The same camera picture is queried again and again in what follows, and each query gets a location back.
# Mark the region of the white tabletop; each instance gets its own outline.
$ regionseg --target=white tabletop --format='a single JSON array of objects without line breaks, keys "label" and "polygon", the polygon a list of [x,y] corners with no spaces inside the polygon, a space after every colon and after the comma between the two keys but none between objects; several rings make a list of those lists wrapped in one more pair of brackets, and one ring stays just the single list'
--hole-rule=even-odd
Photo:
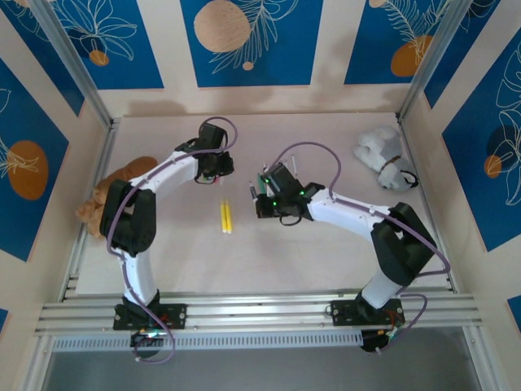
[{"label": "white tabletop", "polygon": [[[196,137],[206,116],[124,118],[107,172],[139,156],[164,160],[173,149]],[[151,264],[162,292],[249,293],[361,288],[378,268],[373,245],[352,232],[326,223],[303,221],[284,227],[278,219],[256,218],[248,181],[256,183],[263,164],[298,141],[332,147],[343,171],[335,191],[370,204],[410,204],[427,224],[418,188],[384,190],[377,174],[353,155],[357,135],[379,125],[396,125],[393,113],[228,116],[239,128],[230,150],[235,172],[218,185],[187,183],[158,204],[157,235]],[[225,129],[226,123],[215,122]],[[335,160],[316,147],[298,147],[299,180],[329,186]],[[221,232],[221,193],[230,200],[234,231]],[[425,270],[438,270],[433,258]],[[447,288],[446,278],[426,277],[421,287]],[[77,294],[122,293],[120,267],[102,240],[89,238],[81,262]]]}]

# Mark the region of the white plush toy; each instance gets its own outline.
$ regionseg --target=white plush toy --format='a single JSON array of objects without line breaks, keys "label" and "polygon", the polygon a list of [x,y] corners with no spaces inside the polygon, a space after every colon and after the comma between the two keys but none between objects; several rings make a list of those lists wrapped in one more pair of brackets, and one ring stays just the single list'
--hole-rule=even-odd
[{"label": "white plush toy", "polygon": [[362,134],[355,155],[379,173],[378,183],[386,189],[407,190],[418,185],[418,176],[403,158],[400,135],[391,126]]}]

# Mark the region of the vent grille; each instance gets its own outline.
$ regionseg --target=vent grille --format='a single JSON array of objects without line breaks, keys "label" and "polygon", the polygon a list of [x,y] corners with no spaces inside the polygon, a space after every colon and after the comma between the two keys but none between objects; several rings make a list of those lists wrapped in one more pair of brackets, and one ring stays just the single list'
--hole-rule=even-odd
[{"label": "vent grille", "polygon": [[[58,337],[54,352],[94,352],[122,351],[130,349],[129,336],[83,336]],[[276,349],[309,348],[327,346],[362,346],[361,332],[263,332],[263,333],[221,333],[221,334],[180,334],[176,336],[177,350],[210,349]],[[142,350],[169,349],[170,339],[158,340]]]}]

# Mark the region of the yellow pen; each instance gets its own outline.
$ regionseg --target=yellow pen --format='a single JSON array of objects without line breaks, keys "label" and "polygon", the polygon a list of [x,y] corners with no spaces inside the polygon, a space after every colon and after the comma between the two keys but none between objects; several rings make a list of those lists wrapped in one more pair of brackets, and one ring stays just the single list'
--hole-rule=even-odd
[{"label": "yellow pen", "polygon": [[226,214],[226,232],[231,234],[232,224],[231,224],[231,211],[230,211],[230,202],[226,200],[225,203],[225,214]]},{"label": "yellow pen", "polygon": [[225,201],[221,201],[221,225],[222,233],[225,234],[228,231],[228,222],[226,221],[226,205]]}]

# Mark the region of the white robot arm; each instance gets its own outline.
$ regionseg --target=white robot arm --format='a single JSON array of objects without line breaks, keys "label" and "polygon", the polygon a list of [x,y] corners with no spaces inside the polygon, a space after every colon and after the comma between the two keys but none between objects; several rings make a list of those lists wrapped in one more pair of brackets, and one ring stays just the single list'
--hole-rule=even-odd
[{"label": "white robot arm", "polygon": [[[385,324],[382,323],[383,314],[401,308],[400,301],[392,298],[413,282],[434,254],[409,231],[415,231],[436,246],[412,208],[403,203],[392,208],[364,204],[332,193],[317,183],[303,187],[282,163],[274,165],[260,177],[273,195],[256,195],[251,189],[258,218],[278,217],[282,222],[285,217],[296,217],[298,222],[302,218],[328,222],[373,243],[379,270],[357,299],[344,306],[344,318],[348,321],[342,325]],[[392,220],[410,230],[401,229]]]},{"label": "white robot arm", "polygon": [[130,182],[115,181],[109,188],[100,231],[110,243],[110,252],[120,258],[125,281],[123,304],[116,307],[115,330],[154,328],[149,312],[157,318],[173,317],[169,311],[175,306],[160,304],[150,263],[156,203],[185,182],[233,173],[234,162],[221,146],[228,135],[208,121],[201,125],[198,138],[177,147],[157,167]]},{"label": "white robot arm", "polygon": [[[167,160],[150,172],[132,179],[130,186],[137,186],[143,179],[147,180],[156,171],[157,174],[139,188],[141,191],[151,191],[155,195],[155,202],[160,202],[177,187],[185,182],[194,180],[198,176],[199,161],[192,156],[178,160],[176,164],[171,164],[185,154],[185,152],[174,152]],[[123,257],[125,257],[129,285],[133,288],[134,293],[138,295],[141,302],[149,305],[158,291],[152,275],[150,249],[148,248],[141,253],[137,253],[134,257],[127,251],[120,251]],[[137,304],[126,285],[125,298]]]}]

